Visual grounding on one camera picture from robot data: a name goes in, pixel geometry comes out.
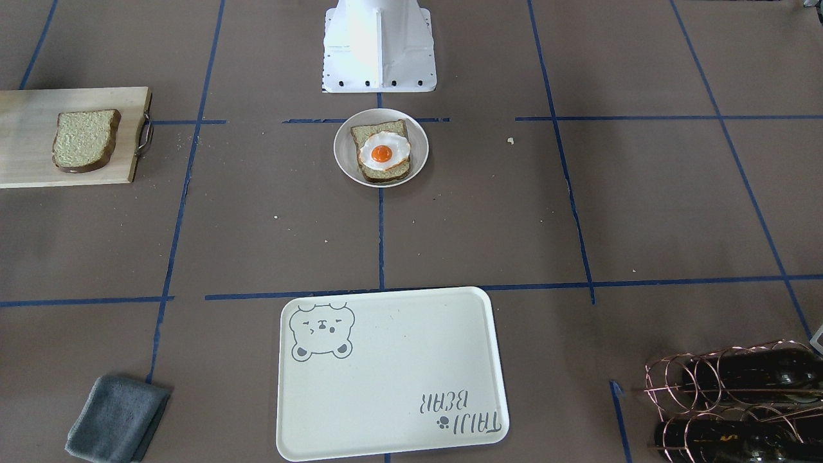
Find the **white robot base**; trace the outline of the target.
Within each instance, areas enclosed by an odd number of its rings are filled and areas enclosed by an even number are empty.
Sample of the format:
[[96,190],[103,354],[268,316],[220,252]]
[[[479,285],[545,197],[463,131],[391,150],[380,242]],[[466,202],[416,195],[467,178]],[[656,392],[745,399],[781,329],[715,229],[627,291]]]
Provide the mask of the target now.
[[430,11],[417,1],[339,1],[325,12],[321,90],[432,92]]

